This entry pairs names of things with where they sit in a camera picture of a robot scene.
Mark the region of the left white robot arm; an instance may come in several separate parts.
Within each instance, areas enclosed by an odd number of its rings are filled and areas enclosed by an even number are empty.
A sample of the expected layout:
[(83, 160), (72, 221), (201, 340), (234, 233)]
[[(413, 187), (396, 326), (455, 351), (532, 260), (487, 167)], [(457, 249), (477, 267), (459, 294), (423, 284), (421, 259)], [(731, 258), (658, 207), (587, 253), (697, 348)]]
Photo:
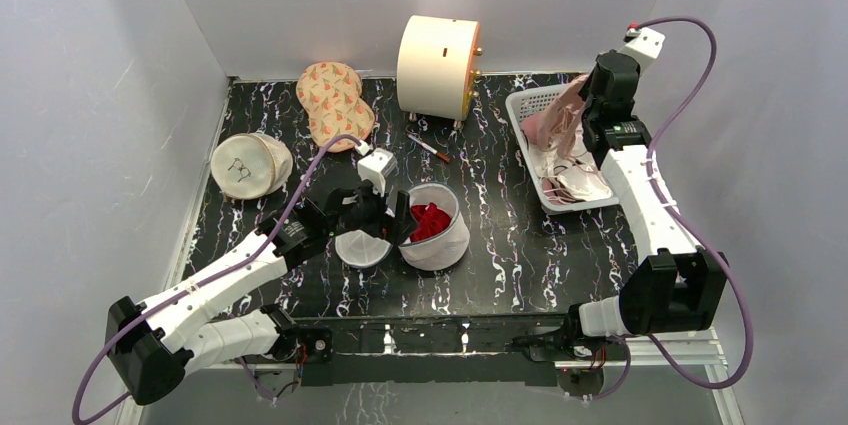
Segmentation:
[(237, 298), (324, 254), (330, 241), (345, 233), (361, 231), (391, 246), (403, 244), (418, 227), (410, 204), (410, 193), (400, 191), (389, 206), (368, 180), (333, 190), (325, 207), (292, 200), (173, 288), (139, 303), (129, 297), (113, 303), (106, 352), (130, 396), (139, 405), (152, 404), (186, 376), (245, 356), (329, 362), (332, 331), (299, 325), (278, 305), (227, 320), (216, 317)]

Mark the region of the white plastic mesh basket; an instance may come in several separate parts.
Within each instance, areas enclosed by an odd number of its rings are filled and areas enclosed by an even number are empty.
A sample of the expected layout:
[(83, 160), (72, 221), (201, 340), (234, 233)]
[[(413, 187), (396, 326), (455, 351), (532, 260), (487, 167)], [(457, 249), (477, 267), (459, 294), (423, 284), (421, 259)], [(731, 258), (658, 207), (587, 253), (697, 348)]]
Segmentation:
[(563, 158), (555, 150), (542, 151), (530, 143), (522, 129), (525, 120), (543, 111), (564, 90), (564, 84), (513, 92), (505, 107), (542, 210), (548, 215), (614, 206), (619, 203), (582, 143), (582, 130), (570, 155)]

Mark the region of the red bra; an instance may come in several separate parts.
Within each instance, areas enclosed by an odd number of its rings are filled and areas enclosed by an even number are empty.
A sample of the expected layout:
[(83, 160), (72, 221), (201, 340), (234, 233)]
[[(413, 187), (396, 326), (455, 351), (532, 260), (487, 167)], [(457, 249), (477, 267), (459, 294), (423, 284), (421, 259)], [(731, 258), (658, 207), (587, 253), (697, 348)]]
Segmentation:
[(411, 211), (418, 221), (418, 229), (410, 236), (412, 243), (421, 242), (444, 232), (452, 223), (453, 217), (435, 203), (412, 205)]

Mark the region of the white bra in basket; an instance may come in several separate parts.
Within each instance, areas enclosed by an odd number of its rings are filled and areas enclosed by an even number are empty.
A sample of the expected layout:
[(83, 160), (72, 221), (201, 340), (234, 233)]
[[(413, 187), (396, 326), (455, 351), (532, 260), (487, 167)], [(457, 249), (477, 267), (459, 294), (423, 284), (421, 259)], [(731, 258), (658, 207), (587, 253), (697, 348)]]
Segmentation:
[(543, 196), (555, 205), (590, 202), (613, 197), (594, 158), (578, 139), (569, 157), (542, 152), (536, 165)]

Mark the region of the cream mesh laundry bag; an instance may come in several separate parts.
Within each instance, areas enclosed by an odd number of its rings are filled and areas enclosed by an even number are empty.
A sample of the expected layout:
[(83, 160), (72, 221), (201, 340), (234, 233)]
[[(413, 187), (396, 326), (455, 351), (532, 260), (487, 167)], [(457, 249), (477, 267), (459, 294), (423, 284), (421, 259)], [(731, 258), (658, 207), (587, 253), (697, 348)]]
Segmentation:
[(283, 142), (258, 132), (227, 138), (210, 158), (214, 181), (225, 196), (236, 200), (254, 200), (279, 190), (293, 165), (293, 156)]

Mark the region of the pink bra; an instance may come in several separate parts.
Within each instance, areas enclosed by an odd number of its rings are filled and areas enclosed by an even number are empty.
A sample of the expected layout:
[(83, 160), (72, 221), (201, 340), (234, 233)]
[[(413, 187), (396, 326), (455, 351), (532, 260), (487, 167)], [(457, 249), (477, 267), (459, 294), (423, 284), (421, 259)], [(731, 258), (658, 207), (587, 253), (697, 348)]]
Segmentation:
[(522, 121), (521, 131), (531, 145), (543, 152), (555, 151), (561, 158), (570, 156), (586, 107), (581, 91), (588, 78), (588, 74), (583, 74), (570, 81), (542, 111)]

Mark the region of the white cylindrical drum appliance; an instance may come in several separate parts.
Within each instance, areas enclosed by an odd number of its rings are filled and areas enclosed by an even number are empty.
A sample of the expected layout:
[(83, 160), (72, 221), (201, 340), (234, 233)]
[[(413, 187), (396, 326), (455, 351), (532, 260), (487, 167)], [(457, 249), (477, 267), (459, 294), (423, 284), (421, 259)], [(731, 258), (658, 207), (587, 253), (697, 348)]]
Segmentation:
[(470, 113), (474, 59), (482, 54), (480, 23), (413, 15), (405, 26), (397, 57), (399, 107), (412, 121), (419, 115), (448, 119), (460, 130)]

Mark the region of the brown and white pen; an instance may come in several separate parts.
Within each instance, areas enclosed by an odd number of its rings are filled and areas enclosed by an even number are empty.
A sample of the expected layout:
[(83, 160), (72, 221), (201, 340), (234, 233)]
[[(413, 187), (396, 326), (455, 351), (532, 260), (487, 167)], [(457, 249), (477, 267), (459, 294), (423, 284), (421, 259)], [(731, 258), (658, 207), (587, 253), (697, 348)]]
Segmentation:
[(407, 137), (416, 145), (420, 146), (423, 150), (427, 151), (431, 155), (435, 156), (442, 162), (449, 164), (451, 162), (451, 158), (442, 151), (437, 150), (434, 146), (426, 143), (420, 137), (415, 134), (408, 133)]

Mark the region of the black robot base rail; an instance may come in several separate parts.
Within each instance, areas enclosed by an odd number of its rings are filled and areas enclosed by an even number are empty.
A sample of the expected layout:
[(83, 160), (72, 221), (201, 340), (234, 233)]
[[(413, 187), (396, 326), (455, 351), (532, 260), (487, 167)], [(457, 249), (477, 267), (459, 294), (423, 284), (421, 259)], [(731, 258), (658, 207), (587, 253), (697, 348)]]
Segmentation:
[(565, 336), (563, 314), (296, 319), (283, 351), (247, 358), (262, 371), (305, 359), (306, 387), (366, 383), (519, 382), (555, 387), (565, 369), (620, 364), (625, 348)]

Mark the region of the white mesh laundry bag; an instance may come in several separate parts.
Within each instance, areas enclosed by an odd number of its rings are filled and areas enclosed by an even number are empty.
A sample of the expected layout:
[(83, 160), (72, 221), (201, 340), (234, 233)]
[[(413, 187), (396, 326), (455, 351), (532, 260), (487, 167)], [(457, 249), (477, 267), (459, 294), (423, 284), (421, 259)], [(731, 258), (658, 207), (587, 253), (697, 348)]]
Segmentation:
[[(410, 191), (410, 211), (417, 228), (398, 245), (403, 260), (423, 271), (439, 271), (455, 265), (470, 244), (470, 232), (454, 191), (427, 182)], [(352, 268), (369, 268), (387, 258), (394, 248), (389, 242), (364, 231), (351, 231), (333, 240), (338, 258)]]

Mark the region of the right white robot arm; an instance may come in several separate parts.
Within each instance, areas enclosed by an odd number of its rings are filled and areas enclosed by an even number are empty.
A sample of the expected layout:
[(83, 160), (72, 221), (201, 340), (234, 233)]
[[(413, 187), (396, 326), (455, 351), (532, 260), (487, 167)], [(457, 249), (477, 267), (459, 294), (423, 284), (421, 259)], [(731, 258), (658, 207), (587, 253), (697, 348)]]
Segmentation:
[(634, 115), (640, 78), (636, 59), (616, 51), (597, 56), (579, 95), (583, 143), (625, 214), (639, 266), (619, 294), (573, 306), (565, 350), (590, 358), (603, 337), (705, 330), (712, 325), (726, 276), (702, 244), (670, 216), (661, 177), (647, 168), (651, 140)]

